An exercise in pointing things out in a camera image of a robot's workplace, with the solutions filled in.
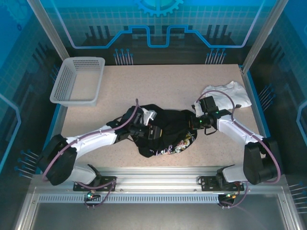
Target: beige table surface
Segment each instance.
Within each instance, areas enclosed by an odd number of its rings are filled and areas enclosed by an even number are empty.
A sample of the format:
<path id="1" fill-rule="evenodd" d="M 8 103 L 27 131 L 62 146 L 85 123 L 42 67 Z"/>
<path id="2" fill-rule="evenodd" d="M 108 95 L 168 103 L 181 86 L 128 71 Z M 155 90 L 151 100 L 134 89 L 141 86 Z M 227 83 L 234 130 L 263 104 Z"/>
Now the beige table surface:
<path id="1" fill-rule="evenodd" d="M 238 81 L 238 65 L 105 66 L 96 107 L 69 107 L 62 135 L 73 137 L 98 129 L 135 105 L 156 104 L 163 109 L 190 109 L 208 85 Z M 235 117 L 258 133 L 251 107 L 236 109 Z M 143 157 L 129 140 L 96 149 L 78 159 L 95 167 L 224 166 L 243 162 L 243 149 L 225 134 L 206 136 L 172 155 Z"/>

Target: gear logo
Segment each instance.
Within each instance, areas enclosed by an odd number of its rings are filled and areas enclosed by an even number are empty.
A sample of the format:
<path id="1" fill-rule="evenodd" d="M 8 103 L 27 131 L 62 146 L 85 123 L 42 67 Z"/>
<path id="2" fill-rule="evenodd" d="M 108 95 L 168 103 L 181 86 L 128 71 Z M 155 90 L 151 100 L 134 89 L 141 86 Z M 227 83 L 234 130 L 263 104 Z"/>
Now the gear logo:
<path id="1" fill-rule="evenodd" d="M 28 15 L 28 3 L 26 0 L 0 0 L 0 7 L 6 6 L 11 17 L 21 23 Z"/>
<path id="2" fill-rule="evenodd" d="M 178 5 L 183 3 L 183 0 L 134 0 L 144 13 L 149 13 L 150 16 L 161 14 L 166 16 L 168 13 L 173 13 L 173 10 L 178 10 Z"/>

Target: black t-shirt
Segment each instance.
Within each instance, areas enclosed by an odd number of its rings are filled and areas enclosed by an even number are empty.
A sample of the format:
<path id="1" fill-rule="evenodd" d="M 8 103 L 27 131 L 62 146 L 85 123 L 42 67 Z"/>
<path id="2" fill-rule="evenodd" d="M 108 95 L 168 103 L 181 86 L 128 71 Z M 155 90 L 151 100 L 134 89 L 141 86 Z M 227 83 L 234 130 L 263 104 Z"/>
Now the black t-shirt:
<path id="1" fill-rule="evenodd" d="M 155 104 L 141 106 L 147 110 L 157 112 L 150 125 L 161 128 L 161 136 L 156 139 L 148 137 L 132 137 L 144 157 L 174 154 L 182 152 L 190 146 L 197 137 L 197 131 L 189 126 L 191 116 L 195 114 L 189 110 L 164 110 Z"/>

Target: white plastic basket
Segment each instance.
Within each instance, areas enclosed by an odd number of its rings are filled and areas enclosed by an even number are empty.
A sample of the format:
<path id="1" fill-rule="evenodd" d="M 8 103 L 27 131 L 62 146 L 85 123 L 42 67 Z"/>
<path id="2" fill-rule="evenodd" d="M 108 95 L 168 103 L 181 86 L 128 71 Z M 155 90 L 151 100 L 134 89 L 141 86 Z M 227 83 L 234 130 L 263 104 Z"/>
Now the white plastic basket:
<path id="1" fill-rule="evenodd" d="M 54 83 L 50 101 L 63 106 L 96 106 L 105 60 L 101 57 L 65 59 Z"/>

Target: white cloth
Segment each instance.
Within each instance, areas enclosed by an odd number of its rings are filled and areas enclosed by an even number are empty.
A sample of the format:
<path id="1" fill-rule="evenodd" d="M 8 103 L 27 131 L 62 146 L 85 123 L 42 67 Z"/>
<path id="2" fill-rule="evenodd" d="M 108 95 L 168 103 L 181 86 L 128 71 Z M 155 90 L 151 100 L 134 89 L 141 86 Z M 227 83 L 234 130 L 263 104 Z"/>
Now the white cloth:
<path id="1" fill-rule="evenodd" d="M 246 90 L 242 85 L 236 81 L 230 82 L 228 85 L 221 86 L 208 86 L 204 89 L 204 92 L 208 90 L 219 90 L 228 94 L 231 99 L 234 101 L 235 106 L 237 104 L 241 105 L 241 108 L 251 106 L 250 99 Z M 205 97 L 213 96 L 216 106 L 219 107 L 219 110 L 222 109 L 232 109 L 232 104 L 230 100 L 223 94 L 219 92 L 210 92 L 204 95 Z"/>

